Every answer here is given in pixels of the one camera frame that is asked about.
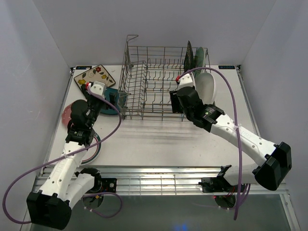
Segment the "black floral square plate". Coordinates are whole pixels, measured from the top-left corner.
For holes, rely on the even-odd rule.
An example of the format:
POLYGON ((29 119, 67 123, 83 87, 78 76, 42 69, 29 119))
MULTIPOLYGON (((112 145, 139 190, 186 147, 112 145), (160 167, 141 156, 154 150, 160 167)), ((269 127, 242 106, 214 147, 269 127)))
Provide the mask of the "black floral square plate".
POLYGON ((183 65, 184 65, 184 72, 187 72, 188 70, 191 70, 195 67, 193 49, 190 41, 188 41, 187 43, 187 49, 183 65))

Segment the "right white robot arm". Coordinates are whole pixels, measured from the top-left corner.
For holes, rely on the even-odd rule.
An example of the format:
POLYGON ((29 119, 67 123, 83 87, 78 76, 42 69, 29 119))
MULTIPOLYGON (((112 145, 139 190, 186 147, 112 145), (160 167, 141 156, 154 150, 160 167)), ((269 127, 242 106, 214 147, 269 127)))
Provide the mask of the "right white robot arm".
POLYGON ((208 189, 215 191, 218 186, 229 191, 233 186, 249 183, 258 183, 270 191, 278 189, 292 168, 290 145, 267 141, 236 125, 220 108, 204 104, 193 87, 171 91, 170 98, 174 113, 184 113, 195 126, 225 139, 254 161, 251 165, 222 167, 216 177, 206 182, 208 189))

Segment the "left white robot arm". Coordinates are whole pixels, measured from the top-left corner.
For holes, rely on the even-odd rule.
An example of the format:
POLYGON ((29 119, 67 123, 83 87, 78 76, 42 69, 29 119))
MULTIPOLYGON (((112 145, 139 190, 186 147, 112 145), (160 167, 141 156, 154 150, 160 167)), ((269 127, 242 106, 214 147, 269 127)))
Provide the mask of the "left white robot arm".
POLYGON ((99 172, 93 168, 76 169, 81 165, 95 136, 93 129, 98 115, 108 103, 106 85, 98 81, 83 84, 84 100, 74 101, 70 108, 67 137, 61 159, 56 162, 45 183, 31 192, 27 207, 34 224, 63 230, 70 220, 72 209, 86 193, 98 193, 102 188, 99 172))

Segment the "round plate teal rim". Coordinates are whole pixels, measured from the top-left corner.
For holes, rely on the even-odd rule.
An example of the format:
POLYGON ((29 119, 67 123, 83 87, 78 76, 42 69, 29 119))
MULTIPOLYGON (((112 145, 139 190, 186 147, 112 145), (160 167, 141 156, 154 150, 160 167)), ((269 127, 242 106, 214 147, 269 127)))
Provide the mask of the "round plate teal rim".
MULTIPOLYGON (((91 145, 99 142, 101 140, 100 136, 95 133, 91 145)), ((101 151, 101 143, 99 145, 95 145, 94 147, 90 148, 86 154, 83 156, 81 160, 81 165, 87 165, 93 162, 100 154, 101 151)))

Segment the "teal square plate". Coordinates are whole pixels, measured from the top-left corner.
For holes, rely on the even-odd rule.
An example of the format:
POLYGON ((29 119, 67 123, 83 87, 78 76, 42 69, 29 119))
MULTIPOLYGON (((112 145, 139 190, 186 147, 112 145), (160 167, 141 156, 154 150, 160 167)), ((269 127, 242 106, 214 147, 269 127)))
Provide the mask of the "teal square plate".
MULTIPOLYGON (((119 95, 118 95, 117 89, 107 88, 104 92, 104 97, 109 103, 111 103, 119 111, 119 106, 117 104, 119 95)), ((116 110, 114 110, 114 108, 110 107, 107 104, 105 106, 106 106, 105 108, 101 109, 101 114, 110 115, 110 116, 117 115, 117 112, 116 110)))

